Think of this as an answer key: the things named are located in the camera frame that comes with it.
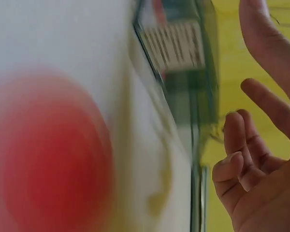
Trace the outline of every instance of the yellow background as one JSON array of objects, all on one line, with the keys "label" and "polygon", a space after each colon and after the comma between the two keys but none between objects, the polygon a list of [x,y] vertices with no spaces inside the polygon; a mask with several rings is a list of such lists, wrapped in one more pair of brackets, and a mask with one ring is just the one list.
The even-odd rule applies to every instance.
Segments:
[{"label": "yellow background", "polygon": [[[248,53],[240,31],[238,19],[239,0],[212,0],[217,12],[219,53],[220,53],[220,115],[239,108],[249,110],[257,127],[271,148],[272,152],[282,158],[290,156],[290,142],[270,122],[267,116],[258,109],[240,90],[240,83],[253,77],[265,83],[283,99],[285,94],[271,80]],[[290,7],[290,0],[269,0],[270,12],[280,23],[290,24],[290,10],[277,7]],[[277,25],[290,39],[290,28]],[[203,162],[214,166],[225,156],[222,144],[209,141]],[[232,232],[231,221],[215,194],[214,185],[210,183],[208,204],[208,232]]]}]

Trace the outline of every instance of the red circle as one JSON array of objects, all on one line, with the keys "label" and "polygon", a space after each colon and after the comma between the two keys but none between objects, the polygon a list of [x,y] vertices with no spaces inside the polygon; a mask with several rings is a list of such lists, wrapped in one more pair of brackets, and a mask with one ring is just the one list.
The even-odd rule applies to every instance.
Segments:
[{"label": "red circle", "polygon": [[109,132],[97,106],[61,75],[18,76],[0,84],[8,211],[21,232],[101,231],[113,173]]}]

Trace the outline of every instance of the fingernail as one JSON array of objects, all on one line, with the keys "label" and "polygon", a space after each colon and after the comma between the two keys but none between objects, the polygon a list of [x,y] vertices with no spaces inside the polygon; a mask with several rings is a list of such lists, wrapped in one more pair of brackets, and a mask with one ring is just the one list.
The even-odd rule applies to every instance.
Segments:
[{"label": "fingernail", "polygon": [[231,155],[228,155],[221,163],[222,164],[227,164],[227,163],[230,163],[231,162],[231,160],[232,160],[232,158],[234,157],[234,156],[236,156],[236,155],[241,155],[242,154],[242,152],[240,152],[240,151],[238,151],[238,152],[235,152],[235,153],[233,153],[233,154],[231,154]]},{"label": "fingernail", "polygon": [[248,0],[250,5],[266,16],[270,16],[266,0]]},{"label": "fingernail", "polygon": [[226,116],[228,116],[228,115],[230,115],[230,114],[232,114],[232,113],[235,113],[235,111],[230,111],[230,112],[228,112],[228,113],[226,114]]}]

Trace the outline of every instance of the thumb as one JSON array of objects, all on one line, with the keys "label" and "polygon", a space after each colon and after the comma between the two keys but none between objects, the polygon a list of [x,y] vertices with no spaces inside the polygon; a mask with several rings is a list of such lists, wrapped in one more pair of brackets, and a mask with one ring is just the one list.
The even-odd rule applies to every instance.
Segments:
[{"label": "thumb", "polygon": [[266,0],[241,0],[239,13],[249,52],[290,98],[290,41],[271,21]]}]

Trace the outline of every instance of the white surface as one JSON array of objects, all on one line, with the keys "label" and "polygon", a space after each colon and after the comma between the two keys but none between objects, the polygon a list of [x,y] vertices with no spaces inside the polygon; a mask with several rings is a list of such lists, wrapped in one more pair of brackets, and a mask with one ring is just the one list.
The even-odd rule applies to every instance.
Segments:
[{"label": "white surface", "polygon": [[[140,51],[135,51],[133,60],[136,73],[127,72],[129,4],[129,0],[0,0],[0,73],[30,65],[65,72],[92,94],[111,130],[118,127],[123,79],[131,73],[134,126],[130,132],[135,143],[130,145],[134,172],[128,200],[138,225],[133,232],[152,231],[146,228],[188,232],[190,161],[179,144],[171,144],[172,190],[163,214],[158,221],[146,216],[145,199],[161,188],[163,161],[161,143],[152,130],[157,116],[145,89],[152,80],[145,80],[144,86],[138,79],[151,74]],[[9,231],[18,232],[14,224]]]}]

